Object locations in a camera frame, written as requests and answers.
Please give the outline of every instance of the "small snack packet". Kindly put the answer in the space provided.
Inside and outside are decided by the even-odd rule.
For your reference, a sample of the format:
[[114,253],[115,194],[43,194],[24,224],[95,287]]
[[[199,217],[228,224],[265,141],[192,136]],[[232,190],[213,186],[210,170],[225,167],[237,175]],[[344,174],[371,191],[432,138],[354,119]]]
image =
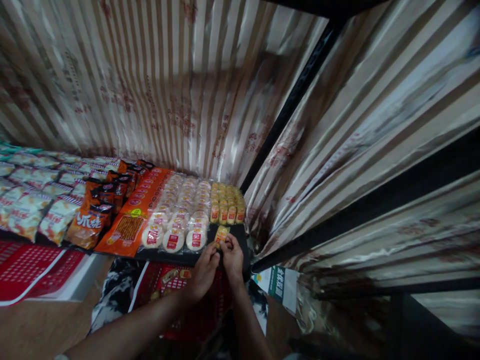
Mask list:
[[97,170],[97,169],[92,169],[90,171],[90,175],[89,177],[90,178],[94,178],[94,179],[99,179],[99,180],[106,180],[107,179],[107,175],[108,175],[108,172],[107,171],[101,171],[101,170]]
[[179,254],[185,243],[185,234],[182,229],[171,228],[165,232],[163,236],[163,249],[170,254]]
[[35,166],[39,168],[55,168],[60,165],[60,161],[45,155],[40,155],[35,160]]
[[77,179],[83,180],[87,176],[88,174],[81,171],[67,170],[60,176],[60,179],[58,180],[58,182],[68,186],[75,186],[76,184],[75,180]]
[[68,195],[74,188],[63,185],[59,182],[47,182],[41,191],[51,198],[57,198],[60,195]]
[[88,199],[76,212],[65,240],[84,249],[97,245],[107,217],[112,212],[112,204],[101,203],[98,199]]
[[15,170],[15,165],[9,162],[0,161],[0,177],[8,176]]
[[162,244],[165,235],[164,227],[156,224],[148,224],[141,235],[141,248],[156,249]]
[[17,185],[5,178],[0,178],[0,196],[4,194],[4,192],[13,189]]
[[22,197],[27,189],[23,186],[16,186],[0,196],[0,227],[9,226],[9,218],[13,205]]
[[41,221],[38,231],[60,246],[69,224],[81,205],[82,202],[73,197],[60,195]]
[[46,183],[55,181],[59,176],[59,170],[48,169],[45,167],[32,171],[30,179],[26,182],[36,189],[42,189]]
[[186,247],[192,252],[199,252],[207,243],[207,232],[201,227],[194,227],[186,236]]
[[216,231],[216,235],[215,235],[215,242],[216,242],[216,248],[217,249],[220,249],[220,242],[225,242],[225,240],[227,239],[227,235],[229,234],[230,232],[230,228],[229,227],[226,227],[226,226],[222,226],[220,225],[218,227],[218,230]]
[[8,230],[26,237],[34,243],[37,228],[51,201],[50,196],[40,192],[24,192],[20,199],[12,205]]
[[76,198],[77,200],[83,201],[85,198],[85,192],[87,189],[87,182],[85,180],[76,179],[75,180],[75,187],[73,191],[70,193],[72,198]]
[[35,164],[35,161],[38,159],[37,156],[19,151],[10,158],[9,162],[15,165],[27,165],[27,166],[33,166]]
[[26,184],[32,178],[34,170],[31,166],[19,166],[12,171],[8,180],[15,184]]

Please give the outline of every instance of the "red label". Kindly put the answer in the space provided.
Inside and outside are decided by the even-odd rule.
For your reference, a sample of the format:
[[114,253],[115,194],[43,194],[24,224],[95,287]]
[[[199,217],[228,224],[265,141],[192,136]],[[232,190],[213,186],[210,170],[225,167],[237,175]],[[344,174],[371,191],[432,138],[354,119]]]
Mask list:
[[201,234],[193,234],[191,246],[192,248],[199,248],[200,247],[200,240],[202,238]]
[[179,241],[178,235],[170,235],[168,238],[168,243],[166,244],[167,249],[175,249],[177,247],[177,242]]
[[156,244],[158,235],[159,235],[158,231],[149,231],[148,232],[148,237],[146,239],[147,245]]

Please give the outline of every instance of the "stacked snack packages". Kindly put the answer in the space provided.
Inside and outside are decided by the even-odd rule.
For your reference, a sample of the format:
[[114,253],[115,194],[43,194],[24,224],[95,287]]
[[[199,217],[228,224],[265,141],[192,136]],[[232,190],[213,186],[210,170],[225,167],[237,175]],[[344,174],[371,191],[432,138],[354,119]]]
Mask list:
[[206,180],[173,173],[151,211],[140,250],[159,249],[170,254],[201,251],[207,242],[210,190]]
[[89,249],[154,165],[0,142],[0,229]]
[[214,182],[211,186],[212,224],[243,224],[245,218],[245,201],[238,187]]

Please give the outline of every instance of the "pretzel stick package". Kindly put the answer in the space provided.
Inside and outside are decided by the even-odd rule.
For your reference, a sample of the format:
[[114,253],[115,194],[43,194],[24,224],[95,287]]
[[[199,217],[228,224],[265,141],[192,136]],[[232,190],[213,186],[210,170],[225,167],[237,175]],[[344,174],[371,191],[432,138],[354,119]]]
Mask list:
[[136,190],[122,206],[111,229],[101,239],[96,251],[134,257],[142,243],[142,233],[155,209],[171,171],[154,167],[143,176]]

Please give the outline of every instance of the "striped curtain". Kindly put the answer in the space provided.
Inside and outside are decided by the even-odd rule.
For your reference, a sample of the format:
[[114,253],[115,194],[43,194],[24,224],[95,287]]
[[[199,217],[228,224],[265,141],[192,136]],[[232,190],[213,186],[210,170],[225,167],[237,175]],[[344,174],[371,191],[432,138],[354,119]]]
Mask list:
[[259,0],[1,0],[1,137],[238,184],[327,20]]

